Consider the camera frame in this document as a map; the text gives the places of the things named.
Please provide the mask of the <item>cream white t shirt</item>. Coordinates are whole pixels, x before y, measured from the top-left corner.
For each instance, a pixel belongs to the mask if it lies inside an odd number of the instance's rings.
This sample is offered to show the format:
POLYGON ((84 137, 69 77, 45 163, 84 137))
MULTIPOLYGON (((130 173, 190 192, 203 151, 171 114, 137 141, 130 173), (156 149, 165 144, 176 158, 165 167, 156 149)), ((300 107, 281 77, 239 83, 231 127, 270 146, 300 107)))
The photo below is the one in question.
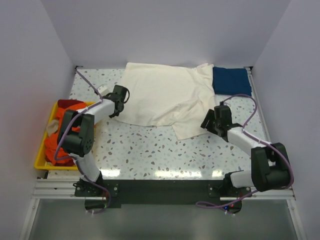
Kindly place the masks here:
POLYGON ((127 63, 119 83, 130 96, 116 120, 142 127, 171 126, 178 140, 206 134, 201 124, 216 106, 213 67, 127 63))

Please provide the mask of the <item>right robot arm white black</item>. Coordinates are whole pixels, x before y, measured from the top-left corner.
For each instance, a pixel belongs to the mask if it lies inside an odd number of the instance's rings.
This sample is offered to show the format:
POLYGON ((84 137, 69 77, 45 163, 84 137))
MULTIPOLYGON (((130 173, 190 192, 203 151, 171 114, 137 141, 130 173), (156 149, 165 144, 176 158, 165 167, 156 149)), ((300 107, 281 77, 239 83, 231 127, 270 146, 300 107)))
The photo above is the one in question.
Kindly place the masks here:
POLYGON ((231 109, 226 105, 209 109, 201 126, 227 143, 235 145, 250 157, 250 170, 229 172, 224 176, 223 192, 235 196, 241 188, 259 192, 286 189, 294 182, 286 147, 282 143, 262 140, 234 123, 231 109))

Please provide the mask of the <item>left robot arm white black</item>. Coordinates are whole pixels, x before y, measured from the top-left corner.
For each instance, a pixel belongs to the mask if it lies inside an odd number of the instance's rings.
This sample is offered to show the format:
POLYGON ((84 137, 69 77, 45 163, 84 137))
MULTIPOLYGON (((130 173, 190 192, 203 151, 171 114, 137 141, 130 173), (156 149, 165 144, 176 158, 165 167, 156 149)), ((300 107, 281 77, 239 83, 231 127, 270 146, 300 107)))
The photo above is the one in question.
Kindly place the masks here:
POLYGON ((99 196, 104 190, 102 174, 92 154, 95 125, 106 117, 119 116, 129 98, 126 87, 115 85, 113 91, 101 96, 99 101, 63 114, 54 158, 64 160, 65 157, 58 157, 58 151, 63 149, 75 163, 82 181, 87 182, 85 189, 92 196, 99 196))

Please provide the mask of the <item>folded blue t shirt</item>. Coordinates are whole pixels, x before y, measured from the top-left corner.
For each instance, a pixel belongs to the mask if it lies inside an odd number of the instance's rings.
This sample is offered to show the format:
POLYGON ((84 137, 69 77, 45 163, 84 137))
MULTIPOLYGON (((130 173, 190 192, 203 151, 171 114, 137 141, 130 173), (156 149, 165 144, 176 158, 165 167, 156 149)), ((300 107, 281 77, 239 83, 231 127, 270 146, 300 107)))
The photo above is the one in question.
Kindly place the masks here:
POLYGON ((213 67, 212 86, 218 95, 252 96, 252 87, 245 68, 213 67))

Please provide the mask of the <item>dark red t shirt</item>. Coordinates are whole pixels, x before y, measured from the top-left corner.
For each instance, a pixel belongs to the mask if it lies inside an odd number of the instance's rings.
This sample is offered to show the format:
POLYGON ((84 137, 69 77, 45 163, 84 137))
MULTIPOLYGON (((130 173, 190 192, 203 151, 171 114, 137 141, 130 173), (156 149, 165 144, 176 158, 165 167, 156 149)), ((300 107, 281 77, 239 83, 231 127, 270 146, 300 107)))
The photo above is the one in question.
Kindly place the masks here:
POLYGON ((75 105, 80 105, 81 107, 86 106, 86 104, 83 101, 79 101, 75 99, 59 99, 57 101, 57 106, 61 109, 67 109, 75 105))

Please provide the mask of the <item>orange t shirt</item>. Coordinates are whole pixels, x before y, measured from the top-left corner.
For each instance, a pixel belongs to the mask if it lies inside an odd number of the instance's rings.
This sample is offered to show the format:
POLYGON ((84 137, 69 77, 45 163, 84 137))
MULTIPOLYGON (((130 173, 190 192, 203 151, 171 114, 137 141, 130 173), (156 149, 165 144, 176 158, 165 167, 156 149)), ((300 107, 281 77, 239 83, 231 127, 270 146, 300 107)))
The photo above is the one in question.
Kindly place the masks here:
POLYGON ((48 163, 51 163, 53 166, 56 167, 71 167, 74 165, 74 161, 72 158, 66 158, 66 159, 62 159, 59 161, 56 161, 54 158, 56 149, 58 147, 57 144, 57 140, 58 140, 58 135, 59 135, 59 131, 61 128, 61 124, 62 124, 62 120, 63 120, 63 116, 66 110, 80 110, 85 108, 86 106, 80 106, 80 104, 68 107, 67 109, 62 109, 58 107, 57 104, 57 108, 55 111, 55 114, 53 115, 53 119, 52 120, 59 120, 59 127, 58 127, 58 131, 56 133, 53 133, 50 136, 47 136, 47 138, 44 140, 44 154, 45 154, 45 160, 48 163))

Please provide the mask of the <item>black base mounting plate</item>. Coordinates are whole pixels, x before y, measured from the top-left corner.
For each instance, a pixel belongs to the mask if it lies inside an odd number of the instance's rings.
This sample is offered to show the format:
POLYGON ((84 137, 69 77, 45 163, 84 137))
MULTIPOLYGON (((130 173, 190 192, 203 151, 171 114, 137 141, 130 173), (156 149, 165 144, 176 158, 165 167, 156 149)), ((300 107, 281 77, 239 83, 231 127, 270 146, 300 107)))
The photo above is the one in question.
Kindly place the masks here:
POLYGON ((194 205, 199 201, 226 204, 221 198, 239 199, 250 187, 235 188, 224 180, 102 180, 104 190, 79 180, 74 196, 85 198, 87 210, 121 208, 123 205, 194 205))

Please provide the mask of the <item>yellow plastic bin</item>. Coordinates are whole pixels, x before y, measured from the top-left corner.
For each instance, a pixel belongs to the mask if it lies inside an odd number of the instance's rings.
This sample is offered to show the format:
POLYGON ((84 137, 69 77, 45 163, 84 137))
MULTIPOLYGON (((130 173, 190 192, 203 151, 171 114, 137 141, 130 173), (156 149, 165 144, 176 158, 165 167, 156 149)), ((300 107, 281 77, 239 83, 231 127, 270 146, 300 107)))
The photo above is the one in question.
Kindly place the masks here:
MULTIPOLYGON (((92 101, 89 101, 89 102, 84 102, 87 106, 90 106, 93 104, 92 101)), ((52 121, 53 119, 53 115, 56 113, 56 109, 57 109, 57 102, 53 105, 53 108, 51 110, 51 113, 50 113, 50 117, 49 117, 49 120, 48 120, 48 123, 50 121, 52 121)), ((40 145, 40 148, 39 148, 39 151, 37 153, 37 156, 36 156, 36 159, 35 159, 35 162, 34 162, 34 167, 38 170, 48 170, 48 171, 51 171, 51 170, 74 170, 76 171, 77 170, 77 167, 76 165, 74 164, 73 166, 53 166, 50 162, 47 162, 46 161, 46 155, 45 155, 45 145, 44 145, 44 141, 45 139, 48 137, 48 133, 47 131, 45 130, 45 133, 43 135, 43 138, 42 138, 42 142, 41 142, 41 145, 40 145)))

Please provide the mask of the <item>aluminium frame rail front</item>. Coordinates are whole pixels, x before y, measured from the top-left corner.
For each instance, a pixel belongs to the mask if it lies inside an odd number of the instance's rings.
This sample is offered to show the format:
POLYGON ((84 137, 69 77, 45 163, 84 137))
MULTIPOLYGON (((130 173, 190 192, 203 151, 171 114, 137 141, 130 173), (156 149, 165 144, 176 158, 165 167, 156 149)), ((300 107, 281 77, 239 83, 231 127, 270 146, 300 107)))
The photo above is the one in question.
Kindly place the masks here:
MULTIPOLYGON (((32 199, 75 199, 76 179, 37 179, 32 199)), ((244 200, 295 200, 292 189, 256 192, 244 200)))

